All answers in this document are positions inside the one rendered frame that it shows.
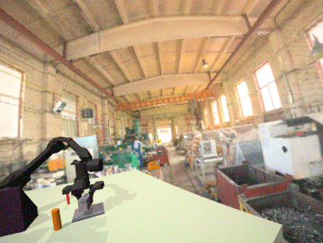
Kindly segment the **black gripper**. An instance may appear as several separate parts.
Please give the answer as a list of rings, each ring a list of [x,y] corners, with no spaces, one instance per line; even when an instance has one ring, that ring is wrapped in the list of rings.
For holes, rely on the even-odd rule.
[[[81,180],[81,178],[85,178],[87,183],[88,183],[88,189],[89,190],[89,201],[90,201],[90,204],[92,205],[92,201],[93,201],[93,197],[94,197],[94,192],[98,189],[98,190],[101,190],[104,188],[105,184],[103,181],[96,181],[95,184],[90,184],[90,181],[89,181],[89,173],[84,173],[84,174],[76,174],[76,180]],[[72,185],[67,185],[65,186],[63,189],[62,189],[62,195],[68,195],[70,194],[71,192],[71,186]],[[79,199],[81,198],[82,194],[80,195],[74,195],[77,200],[79,201]]]

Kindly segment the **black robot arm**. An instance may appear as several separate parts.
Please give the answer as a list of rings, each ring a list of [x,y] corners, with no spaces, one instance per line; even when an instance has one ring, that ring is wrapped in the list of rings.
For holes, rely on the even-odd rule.
[[[66,142],[68,145],[64,145]],[[75,165],[76,174],[84,174],[89,172],[102,172],[103,170],[103,159],[95,158],[92,159],[92,155],[89,150],[80,147],[79,144],[76,143],[72,139],[72,137],[57,137],[52,138],[48,143],[45,151],[39,154],[35,159],[33,159],[28,165],[25,167],[15,170],[15,172],[8,175],[1,183],[0,190],[3,189],[12,189],[23,187],[31,181],[31,174],[39,168],[51,155],[61,152],[62,150],[67,150],[67,148],[71,147],[76,154],[81,159],[80,161],[73,160],[71,165]],[[74,180],[74,179],[73,179]],[[75,178],[74,184],[71,186],[71,192],[73,195],[80,195],[84,192],[85,189],[88,188],[88,183],[85,178],[81,178],[81,180],[77,180]]]

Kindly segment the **orange cylinder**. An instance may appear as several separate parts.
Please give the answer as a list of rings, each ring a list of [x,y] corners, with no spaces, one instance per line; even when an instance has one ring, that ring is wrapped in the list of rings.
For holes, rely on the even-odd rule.
[[[60,220],[60,210],[59,208],[55,208],[51,210],[53,224],[54,224],[54,231],[59,231],[62,228],[61,220]]]

